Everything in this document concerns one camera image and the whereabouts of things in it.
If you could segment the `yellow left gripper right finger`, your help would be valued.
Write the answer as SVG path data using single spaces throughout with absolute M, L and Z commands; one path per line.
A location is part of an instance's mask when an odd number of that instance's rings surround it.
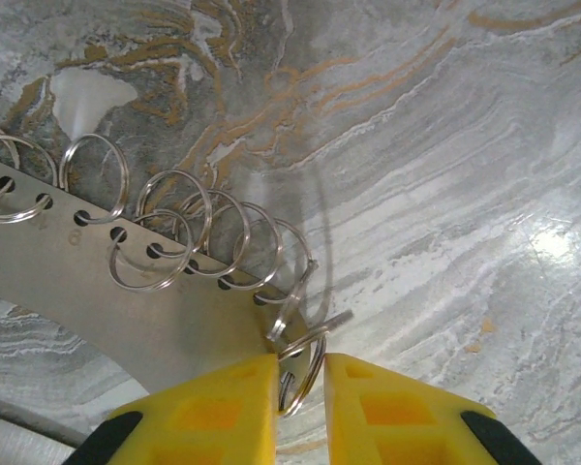
M 542 465 L 487 407 L 344 354 L 324 359 L 330 465 Z

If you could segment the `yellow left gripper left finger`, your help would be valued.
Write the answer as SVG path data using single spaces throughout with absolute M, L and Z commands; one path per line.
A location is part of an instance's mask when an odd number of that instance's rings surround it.
M 119 407 L 67 465 L 275 465 L 278 389 L 252 357 Z

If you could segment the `aluminium side frame rail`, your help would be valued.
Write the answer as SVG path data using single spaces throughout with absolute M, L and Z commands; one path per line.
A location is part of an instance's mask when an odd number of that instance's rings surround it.
M 0 400 L 0 465 L 61 465 L 86 435 Z

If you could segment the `silver metal keyring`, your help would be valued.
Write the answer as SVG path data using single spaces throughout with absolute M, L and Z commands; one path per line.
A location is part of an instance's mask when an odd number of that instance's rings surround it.
M 298 310 L 306 293 L 308 282 L 317 268 L 318 263 L 316 260 L 311 259 L 308 261 L 306 270 L 290 291 L 289 296 L 286 298 L 277 314 L 277 318 L 272 328 L 266 334 L 266 338 L 269 341 L 277 341 L 285 331 L 287 325 L 291 321 L 291 317 Z
M 241 263 L 242 259 L 244 258 L 246 251 L 247 251 L 247 248 L 250 245 L 250 240 L 251 240 L 250 223 L 249 223 L 248 214 L 246 212 L 246 209 L 244 208 L 243 203 L 241 201 L 238 201 L 234 196 L 228 194 L 225 191 L 222 191 L 220 189 L 214 189 L 214 188 L 207 189 L 206 192 L 207 192 L 210 199 L 212 196 L 222 196 L 225 200 L 229 201 L 229 205 L 224 205 L 223 207 L 220 207 L 217 210 L 215 210 L 215 212 L 211 213 L 211 226 L 208 227 L 209 230 L 212 227 L 212 222 L 213 222 L 213 219 L 216 217 L 216 215 L 220 216 L 222 214 L 222 212 L 225 211 L 226 209 L 234 207 L 237 210 L 237 212 L 241 218 L 241 221 L 242 221 L 243 234 L 241 236 L 241 242 L 240 242 L 241 247 L 239 248 L 239 251 L 234 256 L 231 264 L 227 265 L 227 267 L 225 267 L 225 268 L 222 268 L 219 270 L 214 270 L 214 271 L 207 271 L 207 270 L 199 270 L 199 269 L 196 270 L 191 265 L 188 265 L 188 269 L 192 270 L 195 274 L 197 274 L 199 276 L 208 277 L 208 278 L 221 278 L 227 274 L 232 273 L 236 269 L 238 269 L 239 264 Z M 202 198 L 202 194 L 194 193 L 193 195 L 188 197 L 185 201 L 183 201 L 180 204 L 179 211 L 181 213 L 187 212 L 189 207 L 192 207 L 192 206 L 199 204 L 200 198 Z M 210 236 L 209 232 L 206 232 L 204 234 L 203 246 L 208 247 L 209 236 Z
M 278 359 L 283 361 L 287 358 L 309 349 L 313 344 L 316 345 L 314 353 L 311 355 L 311 361 L 308 370 L 301 382 L 294 391 L 294 396 L 288 400 L 291 388 L 294 386 L 296 377 L 291 372 L 284 372 L 280 381 L 280 390 L 278 395 L 278 415 L 282 418 L 294 416 L 305 398 L 310 393 L 324 363 L 326 353 L 326 337 L 329 333 L 338 327 L 346 324 L 354 317 L 352 310 L 347 310 L 334 317 L 324 321 L 322 324 L 308 330 L 308 332 L 290 343 L 279 355 Z
M 54 187 L 58 186 L 58 169 L 51 155 L 44 148 L 42 148 L 40 145 L 38 145 L 37 143 L 30 139 L 26 139 L 19 136 L 0 134 L 0 140 L 22 143 L 32 149 L 41 152 L 46 158 L 47 164 L 49 165 L 52 174 L 51 185 Z M 50 194 L 41 193 L 40 199 L 30 208 L 17 211 L 15 213 L 0 214 L 0 224 L 16 224 L 31 220 L 39 216 L 51 202 L 52 198 Z
M 194 175 L 188 173 L 187 171 L 183 171 L 183 170 L 179 170 L 179 169 L 171 169 L 171 170 L 163 170 L 163 171 L 153 175 L 152 177 L 150 177 L 148 179 L 148 181 L 144 184 L 144 186 L 141 188 L 141 190 L 139 191 L 138 200 L 137 200 L 137 204 L 136 204 L 136 215 L 137 215 L 137 217 L 139 217 L 139 216 L 144 214 L 144 208 L 145 208 L 147 198 L 148 198 L 149 194 L 152 192 L 155 185 L 159 181 L 161 181 L 163 178 L 171 176 L 171 175 L 182 176 L 182 177 L 185 177 L 186 179 L 188 179 L 190 182 L 192 182 L 196 186 L 196 188 L 198 190 L 198 194 L 202 199 L 203 207 L 204 207 L 204 222 L 203 222 L 202 230 L 200 232 L 199 239 L 195 241 L 195 244 L 193 247 L 193 252 L 197 252 L 200 249 L 200 247 L 204 244 L 205 239 L 208 237 L 208 234 L 210 232 L 210 229 L 212 226 L 213 209 L 212 209 L 212 201 L 210 199 L 210 196 L 208 194 L 207 189 L 200 182 L 200 180 L 198 178 L 196 178 Z
M 5 136 L 6 133 L 0 128 L 0 136 Z M 20 157 L 17 149 L 15 148 L 15 144 L 10 140 L 4 140 L 3 143 L 6 145 L 9 154 L 11 155 L 11 159 L 14 162 L 14 168 L 18 169 L 20 167 Z
M 151 284 L 148 284 L 148 285 L 133 286 L 133 285 L 126 283 L 120 277 L 120 275 L 117 271 L 116 261 L 118 258 L 118 252 L 120 251 L 120 246 L 119 246 L 120 239 L 127 236 L 126 231 L 119 233 L 112 240 L 112 243 L 111 243 L 111 249 L 110 249 L 109 258 L 108 258 L 108 272 L 109 272 L 109 275 L 110 275 L 112 281 L 119 288 L 121 288 L 123 290 L 130 291 L 130 292 L 136 292 L 136 293 L 151 293 L 151 292 L 155 292 L 155 291 L 160 291 L 162 289 L 169 287 L 178 278 L 178 276 L 184 271 L 184 269 L 189 264 L 189 261 L 193 255 L 193 252 L 194 252 L 195 243 L 194 243 L 194 238 L 193 238 L 191 228 L 188 225 L 187 220 L 182 215 L 180 215 L 179 213 L 177 213 L 173 210 L 160 208 L 160 209 L 155 209 L 150 213 L 140 214 L 135 219 L 135 222 L 140 223 L 146 219 L 156 217 L 156 216 L 168 216 L 170 218 L 173 218 L 175 220 L 180 221 L 183 224 L 184 229 L 186 230 L 186 233 L 188 235 L 188 239 L 189 239 L 188 244 L 185 245 L 184 251 L 178 255 L 178 258 L 177 258 L 178 265 L 176 266 L 176 268 L 173 268 L 171 270 L 171 272 L 166 277 L 164 277 L 163 279 L 158 280 L 156 282 L 153 282 Z
M 99 134 L 88 133 L 72 141 L 66 148 L 65 152 L 63 153 L 58 169 L 59 187 L 63 191 L 69 192 L 68 171 L 69 168 L 71 167 L 71 162 L 75 157 L 76 151 L 88 140 L 91 139 L 100 140 L 103 143 L 105 143 L 108 146 L 110 152 L 115 156 L 120 169 L 120 189 L 118 193 L 118 198 L 112 210 L 105 216 L 100 218 L 92 218 L 89 214 L 84 215 L 82 212 L 75 213 L 77 223 L 86 226 L 109 224 L 114 220 L 118 219 L 125 210 L 130 186 L 130 173 L 127 165 L 127 159 L 123 151 L 107 137 Z
M 251 291 L 258 289 L 265 284 L 269 283 L 274 275 L 276 274 L 277 270 L 279 269 L 280 265 L 282 264 L 283 258 L 283 239 L 278 228 L 277 222 L 275 219 L 261 206 L 249 202 L 249 201 L 242 201 L 240 203 L 242 206 L 247 207 L 248 209 L 254 210 L 257 212 L 261 218 L 268 224 L 269 228 L 272 231 L 275 243 L 275 253 L 274 253 L 274 260 L 272 262 L 271 267 L 269 267 L 267 273 L 264 277 L 259 279 L 254 283 L 247 283 L 247 284 L 236 284 L 231 280 L 231 276 L 229 274 L 223 275 L 221 278 L 218 279 L 221 282 L 225 289 L 234 289 L 234 290 L 242 290 L 242 291 Z
M 289 296 L 292 288 L 294 287 L 296 282 L 299 280 L 299 278 L 302 276 L 302 274 L 306 270 L 308 261 L 311 259 L 314 259 L 312 251 L 311 251 L 309 244 L 307 242 L 307 239 L 305 238 L 303 233 L 297 227 L 295 227 L 294 225 L 292 225 L 291 223 L 289 223 L 286 220 L 283 220 L 280 218 L 274 218 L 274 219 L 277 222 L 278 228 L 280 230 L 280 233 L 281 233 L 281 236 L 283 239 L 282 264 L 280 265 L 276 274 L 274 275 L 274 277 L 272 278 L 272 280 L 269 283 L 265 284 L 264 286 L 262 286 L 258 289 L 252 290 L 252 291 L 254 291 L 254 301 L 257 305 L 266 305 L 266 304 L 283 305 L 286 298 Z M 261 216 L 259 217 L 259 219 L 255 219 L 255 220 L 251 220 L 249 218 L 249 223 L 250 223 L 250 231 L 251 231 L 250 245 L 247 248 L 247 251 L 246 251 L 244 258 L 242 259 L 241 263 L 239 264 L 238 269 L 236 269 L 235 271 L 233 271 L 232 273 L 229 274 L 231 276 L 231 280 L 236 284 L 247 284 L 247 283 L 254 283 L 256 281 L 259 281 L 259 279 L 261 279 L 262 277 L 265 276 L 265 274 L 267 273 L 269 267 L 271 267 L 272 262 L 274 260 L 275 243 L 274 243 L 274 237 L 273 237 L 272 231 L 269 228 L 268 224 L 261 218 Z M 268 251 L 264 251 L 264 247 L 257 248 L 256 246 L 254 246 L 254 243 L 258 243 L 257 239 L 259 237 L 257 235 L 253 234 L 252 229 L 258 228 L 260 226 L 260 224 L 263 224 L 267 228 L 267 230 L 268 230 L 267 234 L 271 239 L 271 241 L 268 242 L 268 245 L 271 245 L 271 248 Z M 297 242 L 297 246 L 302 250 L 302 253 L 305 256 L 305 269 L 302 271 L 299 278 L 295 279 L 293 281 L 291 289 L 288 293 L 284 293 L 283 291 L 280 291 L 277 288 L 274 288 L 273 284 L 272 284 L 272 281 L 274 280 L 275 276 L 278 274 L 282 265 L 286 261 L 287 247 L 286 247 L 286 244 L 284 242 L 283 231 L 288 231 L 294 237 L 294 240 Z M 232 245 L 231 261 L 233 261 L 234 256 L 236 255 L 236 253 L 239 251 L 239 248 L 241 247 L 240 242 L 241 242 L 242 234 L 243 234 L 243 229 L 242 229 L 242 221 L 241 221 L 240 233 L 236 236 L 234 243 Z M 244 273 L 245 275 L 248 275 L 248 272 L 242 269 L 242 267 L 245 265 L 245 263 L 248 263 L 248 264 L 255 264 L 256 263 L 256 260 L 253 259 L 253 252 L 254 251 L 257 252 L 259 258 L 262 258 L 265 255 L 271 256 L 270 264 L 269 264 L 269 266 L 266 267 L 265 273 L 262 275 L 262 277 L 251 276 L 251 278 L 248 281 L 236 282 L 236 277 L 237 277 L 238 272 L 241 272 L 241 273 Z

